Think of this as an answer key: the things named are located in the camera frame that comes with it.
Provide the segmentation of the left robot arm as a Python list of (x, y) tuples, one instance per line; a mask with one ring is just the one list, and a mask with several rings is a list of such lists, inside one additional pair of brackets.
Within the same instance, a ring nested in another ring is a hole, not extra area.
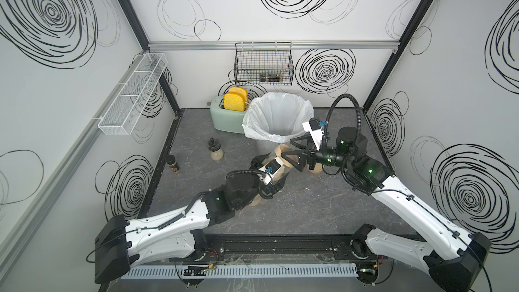
[(229, 172), (223, 185), (198, 193), (182, 208), (148, 218), (112, 217), (95, 238), (95, 283), (109, 283), (135, 266), (165, 258), (202, 258), (208, 249), (204, 229), (233, 218), (256, 197), (273, 198), (292, 168), (280, 156), (258, 156), (250, 169)]

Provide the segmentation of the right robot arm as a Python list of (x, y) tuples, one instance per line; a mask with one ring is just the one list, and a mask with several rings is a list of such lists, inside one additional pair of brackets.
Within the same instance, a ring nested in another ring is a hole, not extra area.
[(428, 274), (444, 291), (471, 291), (491, 242), (447, 220), (405, 186), (383, 163), (368, 156), (367, 139), (354, 127), (339, 130), (336, 146), (328, 146), (323, 129), (291, 140), (294, 150), (281, 158), (302, 171), (317, 164), (337, 168), (352, 189), (374, 197), (405, 220), (420, 236), (412, 240), (363, 224), (351, 237), (350, 250), (361, 260), (382, 255)]

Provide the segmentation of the beige lid of jar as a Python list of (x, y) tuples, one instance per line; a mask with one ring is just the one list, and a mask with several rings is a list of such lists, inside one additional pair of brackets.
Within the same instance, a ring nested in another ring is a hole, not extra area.
[(288, 146), (282, 144), (274, 150), (275, 156), (280, 159), (281, 164), (288, 168), (294, 168), (299, 163), (299, 157), (293, 153)]

